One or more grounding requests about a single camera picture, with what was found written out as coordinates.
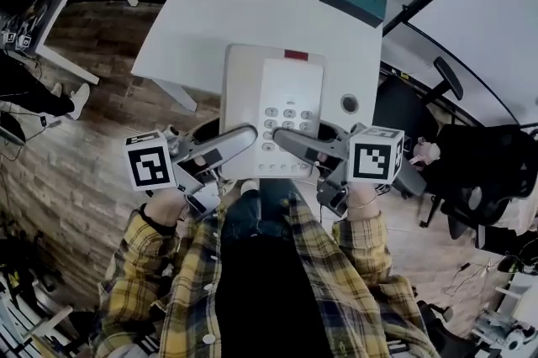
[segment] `white telephone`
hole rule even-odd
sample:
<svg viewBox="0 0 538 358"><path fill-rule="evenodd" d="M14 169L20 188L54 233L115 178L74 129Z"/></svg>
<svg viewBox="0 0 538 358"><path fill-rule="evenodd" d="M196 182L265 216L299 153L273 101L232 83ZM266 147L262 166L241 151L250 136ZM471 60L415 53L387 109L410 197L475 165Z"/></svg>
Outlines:
<svg viewBox="0 0 538 358"><path fill-rule="evenodd" d="M228 179L306 177L312 166L280 148L277 127L317 137L323 56L294 50L231 45L226 56L220 132L251 124L256 142L220 167Z"/></svg>

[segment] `bracelet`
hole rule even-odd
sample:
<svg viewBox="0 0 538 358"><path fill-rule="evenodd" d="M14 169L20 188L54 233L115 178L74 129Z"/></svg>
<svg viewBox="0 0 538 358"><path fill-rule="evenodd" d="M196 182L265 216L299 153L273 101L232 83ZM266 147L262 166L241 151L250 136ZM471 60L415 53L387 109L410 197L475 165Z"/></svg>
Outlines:
<svg viewBox="0 0 538 358"><path fill-rule="evenodd" d="M376 199L377 199L377 192L376 192L376 196L371 201L369 201L368 203L362 204L361 206L351 206L351 207L348 206L348 209L349 208L364 208L364 207L369 206L370 204L372 204L374 201L376 201Z"/></svg>

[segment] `shoe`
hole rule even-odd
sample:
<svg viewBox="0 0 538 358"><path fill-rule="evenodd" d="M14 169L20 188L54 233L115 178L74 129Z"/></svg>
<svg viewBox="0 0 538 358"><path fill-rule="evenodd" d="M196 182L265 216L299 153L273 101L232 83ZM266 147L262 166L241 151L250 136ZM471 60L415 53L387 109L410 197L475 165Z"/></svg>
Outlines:
<svg viewBox="0 0 538 358"><path fill-rule="evenodd" d="M78 91L71 92L71 101L73 102L75 109L72 112L69 112L69 116L73 120L80 118L82 113L82 108L87 102L87 99L90 97L90 86L87 83L84 83L81 87L78 88Z"/></svg>
<svg viewBox="0 0 538 358"><path fill-rule="evenodd" d="M241 195L243 195L245 192L248 192L248 191L259 191L259 190L260 190L259 180L249 179L241 185Z"/></svg>
<svg viewBox="0 0 538 358"><path fill-rule="evenodd" d="M57 97L61 97L62 90L63 90L63 86L61 85L61 83L56 83L52 91L50 91L50 93L52 95L56 95Z"/></svg>

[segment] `yellow plaid shirt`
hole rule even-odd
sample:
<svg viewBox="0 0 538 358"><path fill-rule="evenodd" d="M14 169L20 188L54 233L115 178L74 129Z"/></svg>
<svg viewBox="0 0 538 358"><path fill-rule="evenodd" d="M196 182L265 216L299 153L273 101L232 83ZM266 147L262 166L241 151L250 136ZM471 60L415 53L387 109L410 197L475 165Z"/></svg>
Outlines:
<svg viewBox="0 0 538 358"><path fill-rule="evenodd" d="M286 218L333 355L389 357L389 338L408 344L412 355L437 357L409 281L389 276L391 257L382 214L366 221L343 219L335 223L331 239L304 203L292 197L287 206ZM215 296L222 273L224 215L225 209L219 208L193 219L177 245L177 237L159 234L134 212L100 285L101 318L92 341L95 356L108 356L148 333L150 326L156 326L153 307L166 313L157 325L161 356L221 356ZM162 272L170 263L176 270L163 299Z"/></svg>

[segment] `hand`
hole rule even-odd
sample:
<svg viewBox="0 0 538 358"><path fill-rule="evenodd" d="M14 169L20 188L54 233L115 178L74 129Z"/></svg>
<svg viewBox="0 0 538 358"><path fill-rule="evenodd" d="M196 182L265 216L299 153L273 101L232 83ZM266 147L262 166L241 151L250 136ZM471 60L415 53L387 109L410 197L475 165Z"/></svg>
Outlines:
<svg viewBox="0 0 538 358"><path fill-rule="evenodd" d="M159 225L173 227L188 205L185 194L175 187L156 191L145 206L145 215Z"/></svg>
<svg viewBox="0 0 538 358"><path fill-rule="evenodd" d="M369 203L376 198L376 190L369 183L348 183L347 194L347 219L351 222L357 220L367 220L375 218L379 214L379 206L377 200Z"/></svg>

